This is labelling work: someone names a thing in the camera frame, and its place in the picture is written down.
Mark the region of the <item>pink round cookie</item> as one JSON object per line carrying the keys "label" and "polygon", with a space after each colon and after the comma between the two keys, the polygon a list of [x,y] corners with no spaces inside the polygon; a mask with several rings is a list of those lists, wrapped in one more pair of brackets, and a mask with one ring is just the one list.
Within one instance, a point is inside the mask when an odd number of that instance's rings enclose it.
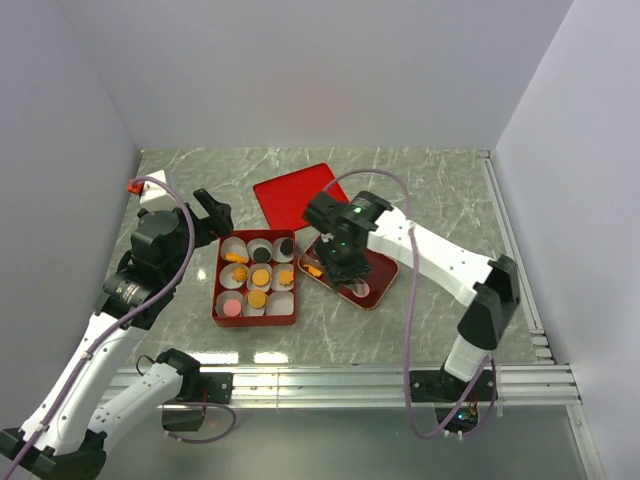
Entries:
{"label": "pink round cookie", "polygon": [[367,283],[356,283],[352,287],[353,294],[358,298],[364,298],[369,295],[370,287]]}

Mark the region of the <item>black sandwich cookie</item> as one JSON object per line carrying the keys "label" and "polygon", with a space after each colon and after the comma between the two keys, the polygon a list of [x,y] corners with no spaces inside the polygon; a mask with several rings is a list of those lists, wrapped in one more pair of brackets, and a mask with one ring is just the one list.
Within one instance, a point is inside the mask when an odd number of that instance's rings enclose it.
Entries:
{"label": "black sandwich cookie", "polygon": [[279,246],[279,251],[284,256],[291,256],[294,252],[294,241],[292,238],[284,238]]}
{"label": "black sandwich cookie", "polygon": [[265,246],[258,246],[252,252],[252,258],[257,263],[268,263],[271,261],[271,250]]}

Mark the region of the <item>orange swirl cookie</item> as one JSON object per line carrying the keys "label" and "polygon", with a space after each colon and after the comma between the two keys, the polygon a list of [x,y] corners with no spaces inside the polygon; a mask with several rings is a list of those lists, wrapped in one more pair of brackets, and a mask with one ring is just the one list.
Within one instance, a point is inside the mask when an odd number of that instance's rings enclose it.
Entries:
{"label": "orange swirl cookie", "polygon": [[245,266],[237,266],[232,271],[232,279],[239,284],[243,284],[247,277],[248,269]]}

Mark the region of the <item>red cookie box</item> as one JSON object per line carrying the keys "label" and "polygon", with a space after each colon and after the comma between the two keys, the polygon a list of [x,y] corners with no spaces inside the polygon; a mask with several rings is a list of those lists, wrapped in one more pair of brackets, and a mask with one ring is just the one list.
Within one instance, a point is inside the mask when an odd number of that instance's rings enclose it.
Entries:
{"label": "red cookie box", "polygon": [[212,318],[221,328],[296,323],[292,230],[236,230],[220,240]]}

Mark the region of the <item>orange flower cookie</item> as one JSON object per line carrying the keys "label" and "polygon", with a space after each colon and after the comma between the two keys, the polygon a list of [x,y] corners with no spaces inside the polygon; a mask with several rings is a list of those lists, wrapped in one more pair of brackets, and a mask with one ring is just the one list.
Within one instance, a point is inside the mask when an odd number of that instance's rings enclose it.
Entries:
{"label": "orange flower cookie", "polygon": [[289,286],[294,282],[294,273],[292,270],[281,270],[278,277],[279,284]]}

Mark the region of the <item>red box lid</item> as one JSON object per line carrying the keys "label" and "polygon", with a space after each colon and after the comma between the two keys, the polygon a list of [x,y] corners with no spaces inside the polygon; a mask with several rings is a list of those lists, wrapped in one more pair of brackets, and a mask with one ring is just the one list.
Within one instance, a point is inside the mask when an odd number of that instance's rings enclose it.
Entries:
{"label": "red box lid", "polygon": [[257,183],[253,191],[271,229],[297,231],[309,226],[303,219],[308,203],[334,179],[330,167],[318,163]]}

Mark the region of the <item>orange sandwich cookie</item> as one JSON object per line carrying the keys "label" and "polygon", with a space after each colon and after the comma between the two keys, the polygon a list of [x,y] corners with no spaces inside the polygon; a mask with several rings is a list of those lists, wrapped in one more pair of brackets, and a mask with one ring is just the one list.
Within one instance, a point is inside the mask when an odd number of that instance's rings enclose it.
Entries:
{"label": "orange sandwich cookie", "polygon": [[257,269],[252,273],[252,283],[257,287],[264,287],[270,284],[270,273],[266,269]]}
{"label": "orange sandwich cookie", "polygon": [[262,309],[266,306],[268,295],[262,290],[251,290],[247,296],[248,305],[254,309]]}

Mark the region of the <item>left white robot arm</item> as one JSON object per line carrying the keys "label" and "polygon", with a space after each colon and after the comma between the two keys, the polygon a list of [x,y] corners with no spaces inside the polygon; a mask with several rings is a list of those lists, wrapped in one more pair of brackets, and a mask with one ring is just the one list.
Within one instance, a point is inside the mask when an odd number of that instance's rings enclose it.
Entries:
{"label": "left white robot arm", "polygon": [[205,414],[209,395],[200,363],[168,349],[149,371],[115,398],[100,401],[120,366],[173,300],[197,248],[233,229],[231,207],[206,190],[193,193],[206,211],[198,218],[169,193],[168,207],[142,206],[130,247],[104,282],[88,327],[63,373],[36,411],[1,432],[10,470],[40,479],[94,479],[108,452],[142,419],[166,403]]}

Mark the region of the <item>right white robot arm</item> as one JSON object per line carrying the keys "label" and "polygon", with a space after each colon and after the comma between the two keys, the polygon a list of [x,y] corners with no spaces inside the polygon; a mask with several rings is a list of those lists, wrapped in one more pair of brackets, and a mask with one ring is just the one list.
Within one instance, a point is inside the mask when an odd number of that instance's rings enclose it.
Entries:
{"label": "right white robot arm", "polygon": [[367,191],[351,202],[316,194],[304,220],[320,234],[313,252],[334,289],[368,280],[367,252],[387,256],[445,289],[466,309],[440,375],[443,393],[462,399],[502,339],[521,302],[516,262],[476,254],[415,224],[400,209]]}

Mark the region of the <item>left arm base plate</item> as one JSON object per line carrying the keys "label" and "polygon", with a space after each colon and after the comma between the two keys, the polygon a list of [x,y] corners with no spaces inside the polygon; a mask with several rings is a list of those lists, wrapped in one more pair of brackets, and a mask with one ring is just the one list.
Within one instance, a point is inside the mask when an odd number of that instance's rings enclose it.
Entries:
{"label": "left arm base plate", "polygon": [[169,403],[229,404],[233,390],[230,372],[191,373],[183,378],[176,397]]}

